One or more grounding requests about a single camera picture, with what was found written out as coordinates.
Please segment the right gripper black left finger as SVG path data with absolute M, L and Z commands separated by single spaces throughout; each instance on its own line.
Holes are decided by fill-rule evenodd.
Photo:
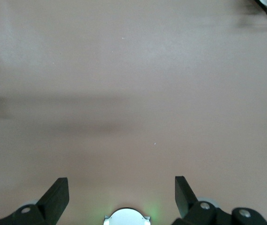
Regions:
M 69 203 L 68 179 L 58 178 L 35 204 L 0 219 L 0 225 L 55 225 Z

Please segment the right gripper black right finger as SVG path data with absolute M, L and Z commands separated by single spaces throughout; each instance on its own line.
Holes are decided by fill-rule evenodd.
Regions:
M 174 225 L 214 225 L 216 207 L 199 201 L 184 176 L 175 177 L 175 202 L 180 213 Z

